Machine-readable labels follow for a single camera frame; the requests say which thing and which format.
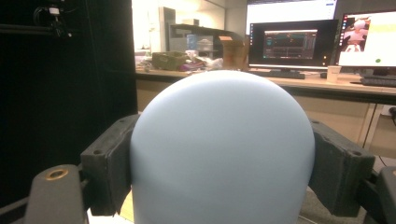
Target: desk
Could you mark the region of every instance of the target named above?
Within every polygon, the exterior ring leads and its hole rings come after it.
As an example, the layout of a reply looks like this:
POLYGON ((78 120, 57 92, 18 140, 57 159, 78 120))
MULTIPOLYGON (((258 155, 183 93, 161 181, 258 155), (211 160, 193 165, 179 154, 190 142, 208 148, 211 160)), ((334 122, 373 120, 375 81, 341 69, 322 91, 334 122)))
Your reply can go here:
MULTIPOLYGON (((142 111, 162 90, 190 76, 185 72, 137 70, 137 103, 142 111)), ((382 116, 384 105, 396 105, 396 88, 352 84, 357 75, 341 74, 336 84, 319 75, 305 79, 268 77, 291 94, 311 119, 319 120, 375 155, 396 158, 396 127, 382 116)))

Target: clutter on desk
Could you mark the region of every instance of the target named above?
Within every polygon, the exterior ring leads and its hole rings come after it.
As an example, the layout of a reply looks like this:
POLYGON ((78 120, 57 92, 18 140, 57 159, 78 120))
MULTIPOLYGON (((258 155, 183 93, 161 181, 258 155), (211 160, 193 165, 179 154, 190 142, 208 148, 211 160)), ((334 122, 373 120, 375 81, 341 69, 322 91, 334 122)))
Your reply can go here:
POLYGON ((184 52, 167 51, 152 53, 152 65, 158 69, 178 71, 190 57, 184 52))

